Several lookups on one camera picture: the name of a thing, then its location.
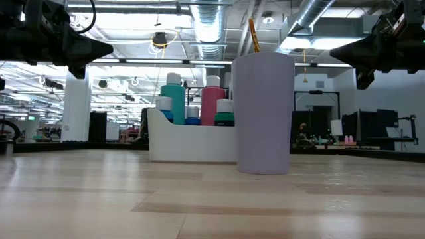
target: green bottle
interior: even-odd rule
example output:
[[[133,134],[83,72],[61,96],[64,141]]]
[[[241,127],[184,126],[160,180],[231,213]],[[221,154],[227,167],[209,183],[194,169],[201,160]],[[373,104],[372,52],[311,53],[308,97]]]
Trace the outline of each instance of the green bottle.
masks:
[[[181,77],[176,73],[167,74],[167,85],[161,87],[161,96],[173,99],[171,112],[174,115],[174,124],[185,124],[185,88],[180,86]]]
[[[215,126],[234,126],[233,100],[217,100],[217,114],[214,119]]]

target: light fixture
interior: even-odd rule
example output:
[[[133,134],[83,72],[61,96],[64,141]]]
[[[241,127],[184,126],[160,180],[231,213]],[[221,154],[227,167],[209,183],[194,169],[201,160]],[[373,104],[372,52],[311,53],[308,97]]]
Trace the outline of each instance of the light fixture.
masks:
[[[299,37],[287,37],[280,44],[281,49],[309,49],[311,43],[309,39]]]
[[[6,116],[28,116],[28,114],[6,113]]]
[[[332,67],[332,68],[352,68],[349,64],[338,63],[318,63],[317,67]]]
[[[68,4],[68,8],[71,7],[76,7],[76,8],[92,8],[92,6],[90,4]],[[120,9],[175,9],[175,7],[170,7],[170,6],[161,6],[161,5],[118,5],[118,4],[97,4],[96,8],[98,9],[116,9],[116,8],[120,8]],[[188,7],[182,7],[182,10],[189,10]]]
[[[296,62],[295,66],[308,67],[308,66],[311,66],[311,64],[310,63]]]
[[[96,60],[93,60],[92,62],[94,62],[94,63],[120,63],[120,60],[119,59],[107,59],[107,58],[105,58],[105,59],[96,59]]]
[[[190,64],[220,64],[220,65],[229,65],[232,64],[231,60],[191,60]]]
[[[219,47],[227,47],[227,44],[220,43],[208,43],[208,42],[190,42],[189,46],[219,46]]]
[[[133,60],[126,60],[127,63],[145,63],[145,64],[182,64],[183,61],[182,60],[138,60],[138,59],[133,59]]]
[[[273,23],[273,21],[274,21],[273,17],[264,17],[263,19],[264,24],[270,24],[270,23]]]
[[[10,96],[16,100],[24,100],[24,101],[31,101],[31,98],[29,98],[28,96],[24,96],[21,94],[14,94],[14,93],[10,93]]]
[[[361,37],[319,37],[313,40],[311,48],[317,50],[331,50],[361,40]]]
[[[5,89],[18,90],[16,87],[5,85]]]

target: pink object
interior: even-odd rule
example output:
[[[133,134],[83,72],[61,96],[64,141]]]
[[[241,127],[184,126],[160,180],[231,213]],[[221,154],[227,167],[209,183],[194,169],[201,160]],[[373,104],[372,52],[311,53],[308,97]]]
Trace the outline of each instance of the pink object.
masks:
[[[214,126],[214,118],[217,114],[217,100],[226,97],[226,91],[216,85],[220,84],[218,76],[207,77],[207,87],[202,89],[201,94],[201,125]]]

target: white column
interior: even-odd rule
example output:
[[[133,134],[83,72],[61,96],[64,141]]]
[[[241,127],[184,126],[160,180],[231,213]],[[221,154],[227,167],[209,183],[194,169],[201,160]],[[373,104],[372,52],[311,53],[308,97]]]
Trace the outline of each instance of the white column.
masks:
[[[92,83],[93,80],[88,71],[83,80],[76,79],[71,73],[67,73],[61,142],[88,140]]]
[[[37,135],[37,129],[40,127],[40,115],[28,114],[25,122],[25,143],[35,143],[33,137]]]

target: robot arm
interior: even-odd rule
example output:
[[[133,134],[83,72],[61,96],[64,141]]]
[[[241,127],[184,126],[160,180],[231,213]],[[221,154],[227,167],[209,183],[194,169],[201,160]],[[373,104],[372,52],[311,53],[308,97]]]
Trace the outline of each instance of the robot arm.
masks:
[[[373,72],[392,69],[414,74],[425,69],[425,30],[422,28],[425,0],[403,0],[394,10],[381,15],[372,33],[357,42],[335,48],[330,55],[356,69],[357,89],[366,89]]]
[[[64,6],[51,0],[0,0],[0,46],[0,60],[53,62],[68,66],[76,78],[85,77],[88,63],[114,51],[79,35]]]

